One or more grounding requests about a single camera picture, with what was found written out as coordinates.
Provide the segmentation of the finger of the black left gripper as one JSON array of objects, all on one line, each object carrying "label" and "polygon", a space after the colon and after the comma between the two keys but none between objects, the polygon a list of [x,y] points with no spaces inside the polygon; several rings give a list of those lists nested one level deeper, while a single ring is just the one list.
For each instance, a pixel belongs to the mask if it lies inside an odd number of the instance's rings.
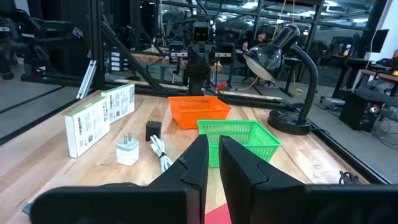
[{"label": "finger of the black left gripper", "polygon": [[231,42],[220,42],[217,44],[217,53],[222,65],[233,65],[235,58],[235,45]]},{"label": "finger of the black left gripper", "polygon": [[183,44],[172,42],[169,44],[169,64],[180,65],[183,58]]}]

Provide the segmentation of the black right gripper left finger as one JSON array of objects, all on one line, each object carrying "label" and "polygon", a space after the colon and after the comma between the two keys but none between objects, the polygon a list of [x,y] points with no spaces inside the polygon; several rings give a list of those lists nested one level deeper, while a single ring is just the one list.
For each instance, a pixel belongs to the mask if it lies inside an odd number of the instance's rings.
[{"label": "black right gripper left finger", "polygon": [[32,224],[204,224],[208,138],[199,135],[148,186],[57,187],[38,196]]}]

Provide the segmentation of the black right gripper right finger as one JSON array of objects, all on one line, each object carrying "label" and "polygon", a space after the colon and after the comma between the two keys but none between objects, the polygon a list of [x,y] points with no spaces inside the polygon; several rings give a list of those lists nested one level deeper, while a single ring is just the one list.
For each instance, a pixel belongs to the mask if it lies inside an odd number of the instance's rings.
[{"label": "black right gripper right finger", "polygon": [[229,136],[219,159],[232,224],[398,224],[398,185],[304,184]]}]

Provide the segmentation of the white plug charger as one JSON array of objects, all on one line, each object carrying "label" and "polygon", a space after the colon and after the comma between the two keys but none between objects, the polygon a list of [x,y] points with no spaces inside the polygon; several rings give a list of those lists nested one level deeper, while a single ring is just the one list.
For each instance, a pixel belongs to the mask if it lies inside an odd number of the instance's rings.
[{"label": "white plug charger", "polygon": [[139,141],[132,138],[128,133],[116,146],[117,162],[124,166],[132,166],[139,159]]}]

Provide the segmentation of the black cube charger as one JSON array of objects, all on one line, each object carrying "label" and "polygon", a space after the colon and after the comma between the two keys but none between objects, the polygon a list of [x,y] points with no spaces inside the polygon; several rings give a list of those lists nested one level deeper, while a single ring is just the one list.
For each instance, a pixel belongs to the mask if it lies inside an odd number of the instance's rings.
[{"label": "black cube charger", "polygon": [[155,135],[161,138],[162,123],[160,121],[148,121],[146,123],[146,141],[150,141],[150,137]]}]

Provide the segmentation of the pink translucent plastic bin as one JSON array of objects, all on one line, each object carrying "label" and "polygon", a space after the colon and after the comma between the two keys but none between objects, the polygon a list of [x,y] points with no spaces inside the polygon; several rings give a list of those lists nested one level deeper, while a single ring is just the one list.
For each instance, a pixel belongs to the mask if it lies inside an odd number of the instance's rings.
[{"label": "pink translucent plastic bin", "polygon": [[231,224],[228,204],[224,204],[205,215],[205,224]]}]

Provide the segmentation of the person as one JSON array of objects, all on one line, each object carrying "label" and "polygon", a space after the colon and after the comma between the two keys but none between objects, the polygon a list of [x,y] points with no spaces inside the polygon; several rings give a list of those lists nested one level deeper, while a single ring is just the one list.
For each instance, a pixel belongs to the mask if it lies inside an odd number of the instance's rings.
[{"label": "person", "polygon": [[255,34],[253,31],[249,30],[246,32],[246,40],[244,42],[245,50],[249,50],[259,44],[266,42],[266,30],[259,29]]}]

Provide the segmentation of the orange plastic basket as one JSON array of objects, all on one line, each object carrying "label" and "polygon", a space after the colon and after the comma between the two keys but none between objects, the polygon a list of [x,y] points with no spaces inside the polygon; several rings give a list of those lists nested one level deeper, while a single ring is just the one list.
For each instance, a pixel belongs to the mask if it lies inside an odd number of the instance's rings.
[{"label": "orange plastic basket", "polygon": [[172,118],[182,129],[195,129],[199,119],[226,119],[231,107],[215,96],[168,97]]}]

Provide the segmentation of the green plastic basket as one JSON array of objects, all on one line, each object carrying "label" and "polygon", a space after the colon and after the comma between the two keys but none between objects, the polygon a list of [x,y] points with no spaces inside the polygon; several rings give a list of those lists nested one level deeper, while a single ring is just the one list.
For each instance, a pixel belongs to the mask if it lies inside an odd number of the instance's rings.
[{"label": "green plastic basket", "polygon": [[251,120],[198,120],[199,134],[206,134],[209,166],[219,167],[218,145],[221,135],[229,136],[261,159],[269,162],[282,143],[262,124]]}]

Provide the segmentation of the black computer case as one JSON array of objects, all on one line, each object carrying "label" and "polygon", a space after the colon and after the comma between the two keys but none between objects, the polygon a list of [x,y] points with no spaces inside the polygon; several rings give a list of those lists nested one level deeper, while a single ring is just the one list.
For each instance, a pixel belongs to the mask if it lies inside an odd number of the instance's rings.
[{"label": "black computer case", "polygon": [[350,93],[340,113],[340,121],[355,131],[371,133],[384,102],[366,93]]}]

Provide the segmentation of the background black robot rig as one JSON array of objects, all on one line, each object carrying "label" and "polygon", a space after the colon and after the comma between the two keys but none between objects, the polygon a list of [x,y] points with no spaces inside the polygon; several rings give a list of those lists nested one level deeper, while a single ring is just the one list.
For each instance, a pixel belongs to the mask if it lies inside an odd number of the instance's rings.
[{"label": "background black robot rig", "polygon": [[0,37],[7,37],[12,50],[24,59],[25,74],[37,77],[57,74],[50,50],[85,42],[83,31],[70,21],[46,21],[22,9],[0,11]]}]

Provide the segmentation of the silver aluminium rail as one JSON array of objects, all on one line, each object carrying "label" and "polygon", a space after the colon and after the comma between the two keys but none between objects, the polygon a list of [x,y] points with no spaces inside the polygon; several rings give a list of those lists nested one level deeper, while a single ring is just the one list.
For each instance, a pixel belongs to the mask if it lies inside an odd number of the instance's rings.
[{"label": "silver aluminium rail", "polygon": [[81,100],[87,96],[88,90],[90,89],[93,77],[96,72],[96,68],[97,68],[96,60],[90,60],[89,65],[85,72],[85,76],[83,77],[83,80],[81,82],[80,89],[78,90],[76,99]]}]

